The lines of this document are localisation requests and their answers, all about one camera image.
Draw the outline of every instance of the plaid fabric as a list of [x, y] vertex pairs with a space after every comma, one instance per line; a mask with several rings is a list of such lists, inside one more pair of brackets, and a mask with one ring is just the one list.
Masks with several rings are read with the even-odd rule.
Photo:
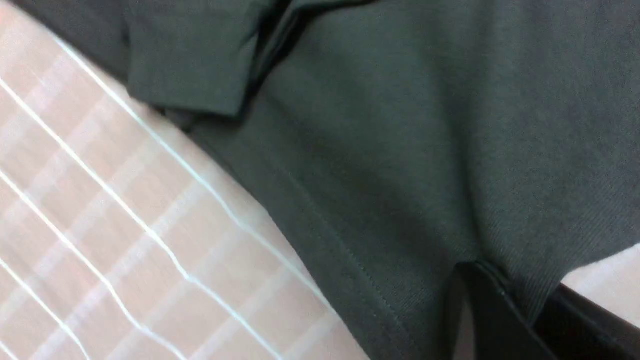
[[[566, 281], [640, 325], [638, 264]], [[366, 358], [264, 209], [0, 0], [0, 359], [28, 357]]]

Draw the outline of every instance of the black object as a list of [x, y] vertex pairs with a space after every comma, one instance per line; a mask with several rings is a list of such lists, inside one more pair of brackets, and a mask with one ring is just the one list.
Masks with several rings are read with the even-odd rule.
[[372, 358], [447, 356], [458, 263], [500, 268], [534, 324], [640, 238], [633, 2], [14, 2], [169, 108]]
[[640, 359], [640, 329], [564, 285], [529, 325], [487, 263], [456, 266], [448, 306], [454, 360]]

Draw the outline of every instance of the white stripe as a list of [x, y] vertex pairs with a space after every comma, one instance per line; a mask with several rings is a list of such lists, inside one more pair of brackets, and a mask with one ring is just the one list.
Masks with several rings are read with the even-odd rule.
[[[36, 111], [46, 109], [76, 69], [74, 63], [60, 54], [44, 75], [43, 81], [47, 86], [36, 86], [27, 95], [25, 101], [31, 103], [31, 107]], [[23, 111], [16, 108], [11, 117], [6, 117], [7, 121], [0, 127], [0, 158], [8, 154], [22, 140], [22, 135], [33, 126], [32, 122], [24, 121], [24, 115]]]
[[0, 179], [2, 179], [20, 197], [20, 199], [22, 199], [22, 201], [24, 201], [25, 204], [27, 204], [27, 206], [30, 207], [31, 210], [33, 210], [33, 212], [36, 213], [36, 215], [38, 215], [38, 217], [47, 225], [47, 227], [51, 231], [53, 231], [53, 233], [58, 237], [58, 239], [60, 239], [60, 241], [62, 241], [71, 250], [71, 252], [73, 252], [86, 265], [86, 267], [88, 267], [89, 270], [91, 270], [98, 277], [98, 279], [100, 279], [100, 281], [109, 290], [109, 292], [111, 293], [111, 296], [114, 298], [114, 300], [116, 301], [118, 306], [120, 306], [120, 309], [122, 310], [124, 315], [127, 317], [127, 319], [129, 319], [129, 321], [133, 324], [133, 326], [137, 327], [138, 330], [144, 332], [149, 338], [155, 340], [157, 343], [159, 343], [160, 345], [166, 347], [169, 351], [173, 352], [179, 359], [181, 359], [181, 360], [182, 359], [186, 359], [182, 355], [180, 350], [178, 350], [175, 346], [173, 346], [169, 341], [166, 341], [165, 339], [163, 339], [160, 336], [158, 336], [156, 333], [152, 332], [147, 327], [141, 325], [130, 314], [129, 310], [127, 310], [127, 308], [124, 306], [124, 303], [122, 302], [122, 300], [120, 299], [120, 297], [116, 293], [115, 289], [113, 288], [113, 285], [111, 285], [111, 283], [107, 280], [107, 278], [104, 277], [104, 275], [102, 273], [100, 273], [100, 271], [91, 263], [91, 261], [89, 261], [89, 259], [87, 259], [80, 252], [80, 250], [78, 250], [77, 247], [71, 241], [69, 241], [69, 239], [67, 239], [67, 237], [42, 213], [42, 211], [40, 211], [40, 209], [38, 209], [38, 207], [35, 206], [35, 204], [33, 204], [31, 199], [29, 199], [29, 197], [27, 195], [25, 195], [22, 191], [20, 191], [18, 186], [16, 184], [14, 184], [11, 181], [11, 179], [9, 179], [6, 176], [6, 174], [4, 172], [2, 172], [2, 170], [0, 170]]
[[2, 258], [0, 258], [0, 267], [4, 268], [6, 272], [8, 272], [9, 275], [11, 275], [11, 277], [13, 277], [13, 280], [15, 280], [15, 282], [20, 284], [20, 286], [22, 286], [24, 291], [26, 291], [29, 295], [31, 295], [33, 300], [35, 300], [38, 303], [38, 305], [40, 305], [40, 307], [44, 309], [44, 311], [46, 311], [47, 314], [49, 314], [49, 316], [51, 316], [51, 318], [53, 318], [55, 322], [58, 323], [58, 326], [60, 326], [67, 333], [69, 338], [71, 338], [74, 341], [74, 343], [78, 345], [78, 347], [80, 348], [80, 351], [82, 351], [82, 353], [84, 354], [84, 357], [87, 360], [91, 359], [89, 357], [89, 354], [86, 353], [84, 346], [82, 346], [80, 339], [78, 339], [78, 337], [74, 334], [74, 332], [71, 329], [69, 329], [69, 327], [62, 320], [60, 320], [58, 315], [56, 315], [53, 311], [51, 311], [51, 309], [49, 309], [49, 306], [47, 306], [47, 304], [45, 304], [42, 301], [42, 299], [29, 287], [29, 285], [27, 285], [24, 281], [22, 281], [22, 279], [15, 272], [13, 272], [13, 270], [9, 267], [9, 265], [7, 265], [4, 262], [4, 260], [2, 260]]
[[6, 347], [6, 345], [2, 341], [0, 341], [0, 350], [4, 351], [4, 353], [7, 354], [9, 359], [18, 360], [18, 357], [13, 352], [11, 352], [11, 349]]
[[[102, 113], [109, 114], [107, 112], [108, 110], [104, 109], [104, 103], [107, 100], [109, 100], [109, 98], [106, 96], [99, 100], [93, 110], [84, 117], [81, 123], [69, 135], [67, 141], [74, 144], [74, 148], [78, 151], [84, 151], [87, 146], [102, 133], [102, 124], [95, 121], [95, 118], [97, 115], [103, 116]], [[33, 178], [31, 184], [29, 184], [29, 188], [26, 189], [25, 192], [28, 193], [32, 199], [36, 199], [36, 201], [41, 199], [51, 191], [58, 182], [58, 179], [67, 173], [68, 168], [71, 167], [73, 163], [62, 149], [57, 150]]]
[[[202, 196], [203, 191], [200, 190], [202, 189], [201, 187], [196, 187], [195, 185], [196, 183], [193, 183], [193, 185], [184, 190], [178, 199], [156, 220], [153, 228], [156, 229], [157, 232], [164, 233], [170, 230], [173, 224], [182, 219], [185, 213], [197, 204], [197, 199]], [[147, 257], [147, 254], [153, 249], [154, 245], [155, 243], [152, 242], [151, 239], [142, 234], [118, 262], [112, 266], [106, 275], [107, 279], [117, 286], [125, 275], [136, 268], [138, 264]], [[74, 308], [73, 312], [67, 316], [65, 323], [67, 323], [71, 329], [75, 329], [84, 319], [89, 317], [91, 311], [102, 302], [106, 293], [107, 290], [102, 284], [96, 284]], [[144, 321], [144, 323], [147, 327], [153, 327], [153, 324], [149, 323], [149, 321]], [[131, 329], [131, 332], [141, 335], [141, 332], [135, 328]], [[64, 334], [62, 332], [56, 331], [52, 333], [31, 356], [31, 360], [50, 358], [63, 341]]]
[[[112, 177], [112, 187], [116, 189], [126, 189], [129, 186], [129, 183], [140, 172], [144, 171], [144, 164], [149, 162], [156, 154], [157, 151], [149, 146], [149, 140], [145, 141], [141, 146], [141, 149], [130, 156], [124, 165], [122, 165]], [[38, 202], [37, 196], [34, 197], [29, 191], [26, 191], [25, 193], [29, 194], [30, 199], [33, 202]], [[83, 238], [94, 226], [96, 220], [102, 217], [103, 214], [105, 214], [105, 212], [111, 207], [112, 203], [113, 202], [108, 195], [104, 192], [99, 192], [83, 209], [82, 213], [76, 217], [70, 229], [65, 233], [65, 236], [73, 242], [76, 242], [75, 240], [77, 239]], [[4, 217], [13, 219], [15, 222], [21, 221], [22, 218], [26, 217], [29, 208], [24, 206], [18, 207], [19, 204], [23, 203], [20, 200], [16, 200], [14, 207], [21, 211], [19, 213], [19, 217], [17, 215], [13, 215], [18, 212], [12, 212], [13, 207], [9, 210], [8, 215], [7, 212], [5, 212]], [[12, 230], [5, 230], [2, 226], [2, 221], [0, 221], [0, 233], [8, 236], [11, 234], [10, 231]], [[38, 286], [40, 280], [46, 278], [49, 275], [49, 272], [51, 272], [58, 262], [60, 262], [62, 257], [65, 255], [65, 250], [66, 247], [64, 245], [60, 242], [56, 242], [56, 244], [52, 246], [46, 254], [40, 257], [38, 263], [33, 267], [33, 275], [27, 278], [26, 282], [31, 286]], [[3, 323], [10, 318], [11, 314], [20, 307], [25, 299], [26, 296], [24, 293], [16, 290], [5, 300], [2, 306], [0, 306], [0, 327], [2, 327]]]
[[[253, 316], [258, 310], [273, 298], [273, 296], [282, 289], [290, 280], [294, 279], [292, 273], [284, 266], [281, 266], [275, 274], [262, 283], [262, 286], [251, 297], [244, 302], [240, 308], [240, 312], [246, 316]], [[216, 329], [199, 348], [197, 348], [190, 356], [190, 360], [197, 359], [214, 359], [215, 352], [224, 345], [233, 335], [238, 332], [239, 325], [233, 319], [228, 319], [225, 323]]]
[[89, 74], [89, 76], [95, 80], [95, 82], [109, 95], [113, 98], [113, 100], [115, 102], [118, 103], [118, 105], [120, 105], [146, 132], [149, 133], [149, 135], [158, 142], [158, 144], [160, 144], [160, 146], [162, 146], [171, 156], [173, 156], [173, 158], [185, 169], [187, 170], [187, 172], [189, 172], [189, 174], [191, 174], [191, 176], [193, 176], [194, 179], [196, 179], [196, 181], [198, 181], [200, 184], [202, 184], [202, 186], [205, 187], [205, 189], [207, 189], [207, 191], [213, 195], [213, 197], [220, 203], [220, 205], [222, 206], [222, 208], [225, 210], [225, 212], [227, 213], [227, 215], [229, 216], [229, 218], [231, 218], [231, 220], [243, 231], [245, 231], [246, 233], [248, 233], [250, 236], [253, 236], [262, 246], [264, 246], [272, 255], [274, 255], [276, 258], [278, 258], [278, 260], [280, 260], [280, 262], [282, 262], [297, 278], [300, 279], [300, 281], [306, 285], [307, 287], [309, 287], [309, 289], [311, 289], [311, 291], [316, 294], [316, 296], [320, 299], [320, 301], [325, 304], [331, 311], [333, 311], [333, 308], [331, 307], [331, 305], [329, 305], [329, 302], [327, 301], [327, 299], [324, 297], [324, 295], [322, 294], [322, 292], [320, 291], [320, 289], [309, 279], [307, 279], [307, 277], [305, 277], [302, 272], [300, 271], [300, 269], [294, 265], [293, 263], [291, 263], [289, 261], [289, 259], [287, 259], [287, 257], [285, 257], [280, 251], [278, 251], [278, 249], [276, 249], [270, 242], [267, 241], [267, 239], [265, 239], [262, 235], [260, 235], [256, 230], [252, 229], [249, 225], [247, 225], [246, 223], [244, 223], [240, 218], [238, 218], [238, 216], [236, 216], [236, 214], [233, 212], [233, 210], [231, 210], [231, 208], [229, 207], [229, 205], [225, 202], [224, 199], [222, 199], [222, 196], [218, 193], [217, 190], [215, 190], [211, 184], [209, 184], [205, 179], [202, 178], [202, 176], [200, 176], [200, 174], [198, 174], [198, 172], [196, 172], [196, 170], [193, 169], [193, 167], [191, 167], [191, 165], [189, 165], [189, 163], [187, 163], [187, 161], [182, 158], [182, 156], [180, 156], [180, 154], [178, 154], [175, 150], [173, 150], [173, 148], [171, 148], [171, 146], [169, 146], [169, 144], [166, 143], [166, 141], [159, 136], [144, 120], [142, 120], [138, 114], [136, 114], [133, 109], [131, 109], [131, 107], [129, 105], [127, 105], [127, 103], [122, 100], [122, 98], [120, 98], [120, 96], [118, 96], [118, 94], [116, 94], [110, 87], [107, 86], [107, 84], [104, 83], [103, 80], [101, 80], [100, 77], [98, 77], [98, 75], [96, 75], [96, 73], [89, 68], [89, 66], [87, 66], [87, 64], [85, 64], [85, 62], [80, 59], [80, 57], [73, 51], [71, 50], [71, 48], [65, 44], [62, 40], [60, 40], [58, 37], [56, 37], [55, 35], [54, 39], [56, 40], [56, 42], [60, 45], [60, 47], [62, 47], [62, 49], [64, 51], [67, 52], [67, 54], [69, 54], [69, 56], [71, 56], [71, 58], [73, 60], [75, 60], [78, 65], [80, 65], [80, 67], [87, 72], [87, 74]]
[[[225, 233], [223, 235], [223, 239], [211, 247], [204, 258], [196, 265], [196, 274], [200, 272], [204, 265], [211, 266], [215, 264], [230, 249], [237, 245], [232, 241], [235, 240], [232, 235], [233, 233]], [[145, 323], [153, 327], [158, 321], [164, 318], [167, 311], [176, 303], [177, 299], [185, 295], [185, 290], [188, 289], [188, 286], [192, 286], [192, 284], [182, 281], [175, 285], [169, 293], [165, 295], [164, 299], [160, 301], [160, 303], [156, 304], [153, 310], [151, 310], [151, 313], [145, 318]], [[129, 331], [129, 333], [120, 340], [118, 346], [111, 351], [106, 359], [128, 359], [129, 352], [134, 348], [138, 341], [139, 334], [136, 331]]]
[[[167, 246], [167, 244], [165, 244], [165, 242], [160, 238], [160, 236], [158, 236], [158, 234], [151, 229], [137, 214], [135, 214], [135, 212], [129, 207], [129, 205], [127, 205], [124, 200], [122, 200], [122, 198], [120, 198], [120, 196], [118, 194], [116, 194], [113, 189], [111, 189], [109, 187], [108, 184], [106, 184], [92, 169], [90, 169], [83, 161], [82, 159], [73, 151], [73, 149], [71, 149], [69, 147], [69, 145], [67, 145], [64, 140], [62, 140], [39, 116], [38, 114], [36, 114], [5, 82], [4, 80], [0, 79], [0, 87], [4, 88], [4, 90], [13, 98], [13, 100], [31, 117], [33, 118], [33, 120], [35, 120], [35, 122], [38, 123], [38, 125], [40, 125], [42, 127], [42, 129], [44, 131], [46, 131], [49, 136], [51, 136], [59, 145], [60, 147], [62, 147], [62, 149], [64, 149], [67, 154], [69, 154], [69, 156], [75, 160], [78, 165], [80, 165], [80, 167], [96, 182], [100, 185], [100, 187], [102, 187], [102, 189], [109, 194], [109, 196], [111, 196], [113, 198], [113, 200], [115, 200], [115, 202], [117, 202], [122, 209], [129, 214], [129, 216], [136, 222], [138, 223], [138, 225], [140, 225], [140, 227], [142, 227], [142, 229], [145, 230], [145, 232], [147, 234], [149, 234], [149, 236], [156, 241], [156, 243], [167, 253], [167, 255], [169, 255], [169, 258], [171, 258], [171, 261], [173, 262], [174, 266], [176, 267], [176, 269], [178, 270], [178, 272], [180, 272], [180, 274], [182, 274], [182, 276], [184, 277], [185, 280], [193, 283], [195, 286], [197, 286], [198, 288], [200, 288], [204, 293], [206, 293], [208, 296], [210, 296], [212, 299], [214, 299], [223, 309], [227, 310], [227, 312], [229, 312], [229, 314], [231, 316], [233, 316], [239, 323], [241, 323], [244, 328], [275, 358], [280, 359], [280, 356], [278, 355], [277, 352], [275, 352], [275, 350], [273, 350], [271, 348], [271, 346], [264, 340], [262, 339], [262, 337], [260, 336], [260, 334], [258, 334], [255, 330], [253, 330], [253, 328], [251, 327], [251, 325], [249, 325], [249, 323], [238, 313], [236, 313], [236, 311], [234, 311], [217, 293], [215, 293], [214, 291], [212, 291], [211, 289], [209, 289], [208, 287], [206, 287], [205, 285], [203, 285], [198, 279], [192, 277], [191, 275], [189, 275], [186, 270], [182, 267], [182, 265], [180, 264], [180, 262], [178, 261], [178, 259], [176, 258], [175, 254], [173, 253], [173, 251], [171, 251], [171, 249], [169, 249], [169, 246]], [[101, 279], [104, 279], [105, 281], [106, 278], [100, 274]]]

